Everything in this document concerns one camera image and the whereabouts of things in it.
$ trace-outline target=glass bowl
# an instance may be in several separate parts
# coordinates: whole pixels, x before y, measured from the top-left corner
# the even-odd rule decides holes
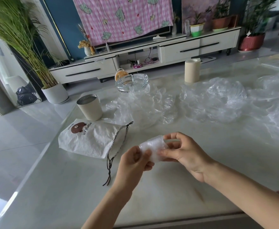
[[[126,75],[115,82],[116,88],[120,92],[129,92],[133,86],[135,91],[144,89],[148,84],[148,76],[141,73]]]

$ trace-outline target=bear face logo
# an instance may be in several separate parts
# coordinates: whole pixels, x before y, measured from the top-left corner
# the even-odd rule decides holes
[[[72,133],[82,132],[84,126],[86,126],[86,123],[84,122],[77,123],[72,127],[71,132]]]

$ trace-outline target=drawstring cord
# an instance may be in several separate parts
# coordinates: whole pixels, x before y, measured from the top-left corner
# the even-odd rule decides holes
[[[127,132],[128,132],[128,129],[129,129],[129,125],[133,124],[133,121],[130,122],[129,124],[126,125],[126,134],[125,134],[125,138],[122,142],[122,146],[124,144],[124,142],[126,141],[126,137],[127,137]],[[117,153],[110,159],[109,158],[109,154],[107,155],[107,169],[109,171],[109,176],[108,176],[108,179],[106,181],[106,183],[104,183],[102,186],[105,186],[105,185],[109,185],[110,184],[110,181],[111,181],[111,167],[112,167],[112,163],[113,163],[113,160],[114,158],[116,157],[116,155],[118,154],[118,152],[120,151],[120,149],[122,148],[122,146],[119,148],[119,150],[117,151]]]

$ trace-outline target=white tv cabinet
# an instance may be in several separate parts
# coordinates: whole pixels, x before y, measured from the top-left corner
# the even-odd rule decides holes
[[[187,37],[185,34],[167,36],[166,39],[146,40],[144,43],[136,43],[130,46],[116,48],[110,52],[103,52],[82,60],[72,62],[63,67],[55,67],[50,72],[58,82],[70,83],[90,78],[103,79],[114,76],[121,66],[128,72],[133,73],[141,70],[169,65],[186,61],[192,57],[206,53],[227,49],[227,55],[231,48],[237,46],[241,27],[230,28],[221,32],[203,33],[199,37]],[[140,59],[144,61],[148,54],[150,57],[158,57],[159,61],[153,64],[144,64],[143,67],[133,69],[127,67],[127,61]]]

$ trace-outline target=marble table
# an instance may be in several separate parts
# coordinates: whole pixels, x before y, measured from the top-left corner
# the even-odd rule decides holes
[[[200,79],[229,77],[251,86],[258,77],[277,72],[252,59],[201,70]],[[178,96],[184,79],[183,74],[177,74],[151,82]],[[92,93],[99,96],[102,105],[119,95],[115,87]],[[75,118],[84,118],[77,106],[64,120],[58,134]],[[242,118],[230,124],[193,123],[179,114],[169,125],[158,124],[141,132],[131,126],[125,146],[114,159],[113,177],[119,157],[128,148],[160,134],[181,131],[192,136],[214,159],[279,190],[279,144],[271,140],[266,130],[251,133],[245,125],[255,126],[255,122]],[[107,179],[106,160],[59,149],[58,134],[0,214],[0,229],[80,228],[110,188],[102,186]],[[195,180],[182,165],[159,162],[152,171],[143,174],[115,227],[158,228],[241,215],[239,208],[215,189]]]

